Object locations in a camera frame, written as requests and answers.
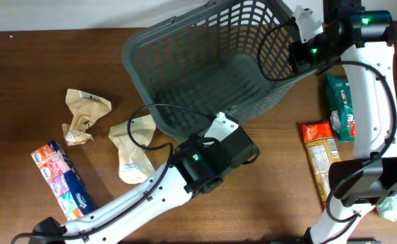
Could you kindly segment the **green Nescafe coffee bag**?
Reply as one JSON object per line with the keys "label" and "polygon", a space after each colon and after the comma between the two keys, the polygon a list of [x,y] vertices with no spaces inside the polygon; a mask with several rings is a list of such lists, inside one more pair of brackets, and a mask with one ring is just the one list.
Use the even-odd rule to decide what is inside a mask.
{"label": "green Nescafe coffee bag", "polygon": [[348,80],[327,73],[324,93],[329,122],[335,136],[339,142],[353,142],[356,124]]}

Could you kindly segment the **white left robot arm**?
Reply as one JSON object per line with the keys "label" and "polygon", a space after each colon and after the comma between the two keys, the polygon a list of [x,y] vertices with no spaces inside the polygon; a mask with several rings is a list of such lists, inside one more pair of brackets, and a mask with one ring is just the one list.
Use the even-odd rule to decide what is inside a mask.
{"label": "white left robot arm", "polygon": [[233,118],[218,113],[204,136],[192,134],[143,183],[84,215],[60,224],[47,218],[30,243],[118,243],[153,218],[217,188],[241,165],[260,154]]}

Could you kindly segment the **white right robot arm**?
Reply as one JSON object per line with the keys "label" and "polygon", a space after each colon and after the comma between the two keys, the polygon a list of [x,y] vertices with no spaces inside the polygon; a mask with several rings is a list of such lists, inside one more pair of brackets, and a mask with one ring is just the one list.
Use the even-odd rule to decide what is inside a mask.
{"label": "white right robot arm", "polygon": [[299,41],[290,46],[296,75],[340,65],[350,86],[356,122],[354,158],[333,163],[331,191],[306,243],[346,243],[362,218],[397,194],[397,102],[394,25],[386,10],[360,1],[325,1],[324,18],[297,6]]}

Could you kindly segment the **orange spaghetti pasta pack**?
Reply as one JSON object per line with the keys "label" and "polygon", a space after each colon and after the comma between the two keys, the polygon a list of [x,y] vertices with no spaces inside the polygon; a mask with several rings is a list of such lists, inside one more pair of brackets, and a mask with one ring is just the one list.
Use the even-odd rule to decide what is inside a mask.
{"label": "orange spaghetti pasta pack", "polygon": [[326,207],[331,191],[329,168],[334,162],[341,161],[331,126],[328,121],[304,123],[301,132],[320,200],[323,207]]}

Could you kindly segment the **grey plastic laundry basket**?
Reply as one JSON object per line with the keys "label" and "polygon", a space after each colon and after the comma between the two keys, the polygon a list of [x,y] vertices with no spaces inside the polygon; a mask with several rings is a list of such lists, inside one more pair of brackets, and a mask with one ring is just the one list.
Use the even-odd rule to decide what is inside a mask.
{"label": "grey plastic laundry basket", "polygon": [[240,123],[273,108],[295,85],[282,1],[209,1],[134,34],[123,65],[156,126],[186,138],[207,129],[208,114]]}

